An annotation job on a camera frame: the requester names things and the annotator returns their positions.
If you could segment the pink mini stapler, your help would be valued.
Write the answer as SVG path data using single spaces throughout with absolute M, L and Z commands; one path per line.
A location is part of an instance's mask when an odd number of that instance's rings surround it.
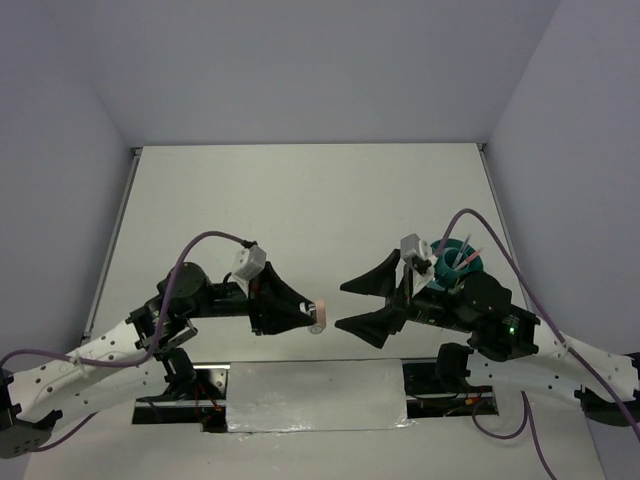
M 326 302 L 324 300 L 316 300 L 309 305 L 308 314 L 315 321 L 313 325 L 308 327 L 308 331 L 312 335 L 321 334 L 327 324 Z

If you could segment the blue ballpoint pen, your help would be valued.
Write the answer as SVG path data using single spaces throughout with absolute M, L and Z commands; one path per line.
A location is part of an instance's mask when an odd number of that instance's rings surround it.
M 453 269 L 463 260 L 463 258 L 465 256 L 465 253 L 466 253 L 467 246 L 469 244 L 470 238 L 471 238 L 471 235 L 468 234 L 466 236 L 465 240 L 462 242 L 462 244 L 461 244 L 461 246 L 460 246 L 460 248 L 458 250 L 458 253 L 457 253 L 456 257 L 455 257 L 455 260 L 454 260 L 454 262 L 452 264 L 452 268 Z

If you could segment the pink red gel pen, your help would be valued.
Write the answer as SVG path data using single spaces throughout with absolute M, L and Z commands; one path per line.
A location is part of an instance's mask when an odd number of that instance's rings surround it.
M 463 261 L 461 261 L 455 268 L 455 271 L 460 271 L 462 269 L 467 268 L 476 258 L 478 258 L 480 256 L 480 254 L 483 252 L 483 248 L 480 248 L 479 250 L 473 252 L 471 255 L 469 255 L 468 257 L 466 257 Z

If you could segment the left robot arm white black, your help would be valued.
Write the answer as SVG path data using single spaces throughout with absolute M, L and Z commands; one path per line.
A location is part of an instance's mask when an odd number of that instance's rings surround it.
M 326 307 L 282 281 L 270 265 L 249 281 L 209 280 L 195 263 L 184 264 L 158 293 L 114 328 L 66 354 L 21 372 L 1 372 L 1 456 L 12 459 L 52 447 L 52 434 L 81 426 L 97 412 L 132 399 L 215 396 L 184 344 L 199 318 L 246 317 L 256 335 L 297 328 L 319 333 Z

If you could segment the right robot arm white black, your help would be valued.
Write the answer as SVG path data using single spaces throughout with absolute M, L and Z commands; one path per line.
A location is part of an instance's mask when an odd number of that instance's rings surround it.
M 376 296 L 384 306 L 340 319 L 336 327 L 382 348 L 408 322 L 463 333 L 463 343 L 439 346 L 432 366 L 411 362 L 407 392 L 440 387 L 446 393 L 513 388 L 577 405 L 610 426 L 639 422 L 639 356 L 602 351 L 569 337 L 512 302 L 512 292 L 483 270 L 468 270 L 440 286 L 444 261 L 394 250 L 373 270 L 341 290 Z

